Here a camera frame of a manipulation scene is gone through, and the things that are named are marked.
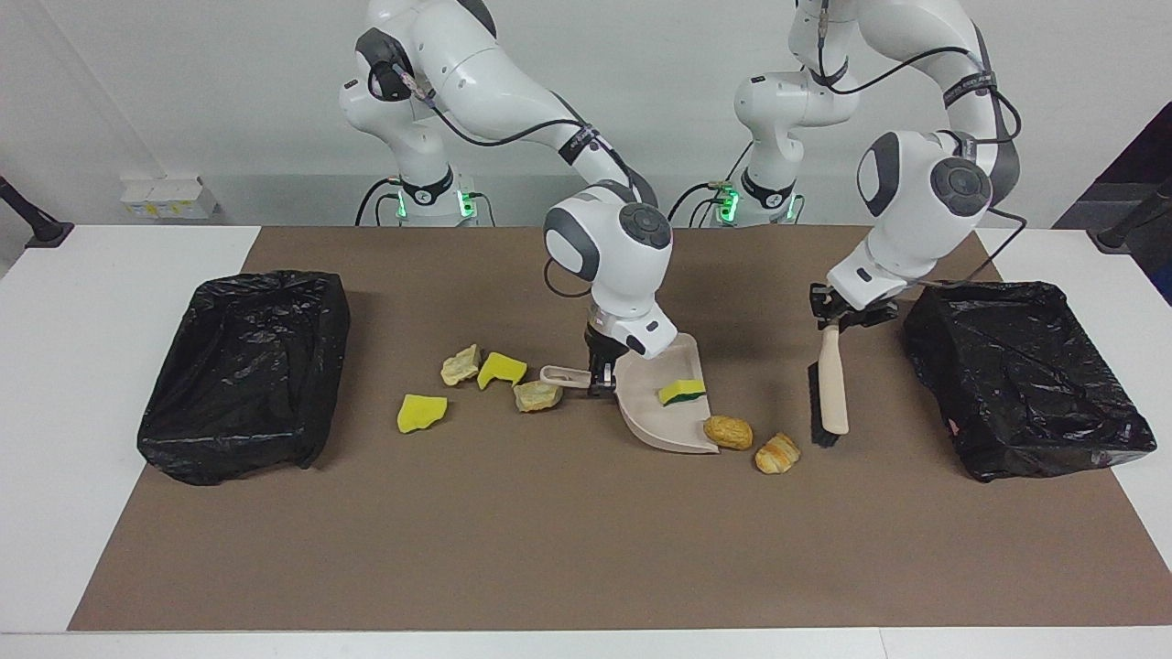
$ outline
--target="black strap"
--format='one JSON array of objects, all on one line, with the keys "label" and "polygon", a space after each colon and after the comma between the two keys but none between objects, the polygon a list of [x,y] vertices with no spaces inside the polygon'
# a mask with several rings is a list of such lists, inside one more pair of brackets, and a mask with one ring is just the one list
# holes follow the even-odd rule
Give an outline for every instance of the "black strap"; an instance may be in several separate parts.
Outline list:
[{"label": "black strap", "polygon": [[793,192],[793,186],[797,185],[797,182],[791,183],[789,188],[783,188],[781,190],[766,190],[765,188],[762,188],[752,182],[752,178],[749,177],[749,169],[745,168],[744,174],[741,175],[741,185],[744,186],[744,191],[748,192],[750,197],[761,202],[761,208],[774,211],[782,208],[785,199],[790,198],[790,193]]},{"label": "black strap", "polygon": [[956,101],[960,101],[965,96],[974,93],[981,91],[982,89],[996,89],[997,88],[997,74],[989,72],[974,73],[973,75],[965,76],[953,84],[948,91],[945,91],[945,107],[949,108]]},{"label": "black strap", "polygon": [[456,175],[448,168],[448,174],[443,178],[436,181],[430,185],[411,185],[408,182],[403,182],[403,191],[407,192],[411,199],[421,206],[430,206],[440,201],[440,197],[451,189],[452,184],[456,182]]},{"label": "black strap", "polygon": [[566,142],[565,144],[561,145],[560,149],[558,149],[558,154],[561,155],[561,159],[566,161],[566,164],[573,167],[574,161],[578,159],[578,156],[580,156],[581,152],[586,150],[586,147],[590,147],[592,142],[598,140],[599,136],[601,136],[601,133],[599,133],[597,128],[587,123],[581,128],[581,130],[575,133],[574,136],[571,137],[568,142]]},{"label": "black strap", "polygon": [[818,72],[816,72],[816,70],[813,70],[813,68],[811,68],[810,69],[810,80],[815,81],[816,83],[818,83],[818,84],[820,84],[823,87],[833,87],[836,82],[838,82],[839,80],[843,80],[844,77],[846,77],[846,69],[850,66],[851,66],[851,60],[846,60],[845,62],[843,62],[843,68],[838,69],[838,73],[827,75],[825,77],[823,77],[822,75],[818,74]]}]

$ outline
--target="wooden brush handle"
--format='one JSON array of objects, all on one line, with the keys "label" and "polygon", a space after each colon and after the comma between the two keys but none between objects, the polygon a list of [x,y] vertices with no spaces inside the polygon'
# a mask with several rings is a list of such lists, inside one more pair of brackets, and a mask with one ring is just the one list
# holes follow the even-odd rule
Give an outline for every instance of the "wooden brush handle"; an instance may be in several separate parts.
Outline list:
[{"label": "wooden brush handle", "polygon": [[818,398],[822,402],[822,427],[827,433],[845,435],[851,424],[846,416],[846,383],[843,376],[843,355],[838,352],[838,325],[822,332],[822,354],[818,355]]}]

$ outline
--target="yellow sponge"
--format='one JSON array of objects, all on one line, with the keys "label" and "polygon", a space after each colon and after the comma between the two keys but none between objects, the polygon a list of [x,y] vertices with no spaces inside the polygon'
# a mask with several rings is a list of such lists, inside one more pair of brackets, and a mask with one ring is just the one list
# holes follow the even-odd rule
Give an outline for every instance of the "yellow sponge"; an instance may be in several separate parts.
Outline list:
[{"label": "yellow sponge", "polygon": [[704,395],[704,383],[700,380],[676,380],[670,386],[660,389],[660,405],[696,400]]},{"label": "yellow sponge", "polygon": [[402,434],[425,430],[448,414],[448,399],[407,394],[398,409],[398,432]]},{"label": "yellow sponge", "polygon": [[529,365],[524,361],[517,361],[500,353],[491,353],[489,359],[484,360],[481,374],[476,376],[476,383],[481,386],[482,392],[493,380],[506,380],[516,386],[525,376],[526,371],[529,371]]}]

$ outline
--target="wall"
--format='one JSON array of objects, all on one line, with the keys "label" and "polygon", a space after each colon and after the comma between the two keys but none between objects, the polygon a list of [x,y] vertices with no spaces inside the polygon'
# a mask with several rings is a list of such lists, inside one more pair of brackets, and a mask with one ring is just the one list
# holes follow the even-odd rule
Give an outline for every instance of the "wall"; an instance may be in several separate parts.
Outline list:
[{"label": "wall", "polygon": [[[1172,6],[967,0],[1002,89],[1026,115],[1024,175],[1006,208],[1050,225],[1168,101]],[[127,222],[120,177],[204,175],[230,222],[345,224],[388,151],[336,107],[364,0],[0,0],[0,172],[49,212]],[[602,128],[668,203],[722,176],[747,142],[738,82],[796,68],[793,6],[491,0],[502,43]],[[858,40],[860,79],[890,62]],[[892,128],[945,125],[914,72],[872,90],[850,124],[803,133],[808,218],[863,222],[859,155]],[[577,182],[531,144],[452,143],[503,223],[537,222]],[[16,222],[0,209],[0,225]]]},{"label": "wall", "polygon": [[0,277],[16,263],[16,258],[23,251],[22,245],[32,235],[32,231],[16,222],[0,223]]}]

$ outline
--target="white table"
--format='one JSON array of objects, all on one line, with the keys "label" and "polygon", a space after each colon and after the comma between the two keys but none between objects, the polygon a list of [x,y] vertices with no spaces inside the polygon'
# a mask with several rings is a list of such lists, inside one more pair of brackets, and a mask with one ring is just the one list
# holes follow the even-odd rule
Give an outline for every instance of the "white table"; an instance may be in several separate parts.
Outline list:
[{"label": "white table", "polygon": [[[0,280],[0,658],[1172,657],[1172,627],[66,633],[143,467],[131,440],[191,292],[238,273],[258,231],[79,226]],[[990,249],[1007,236],[980,232]],[[1029,231],[997,266],[1067,291],[1157,439],[1172,442],[1172,308],[1131,259],[1099,254],[1082,232]],[[1168,562],[1172,449],[1116,474]]]}]

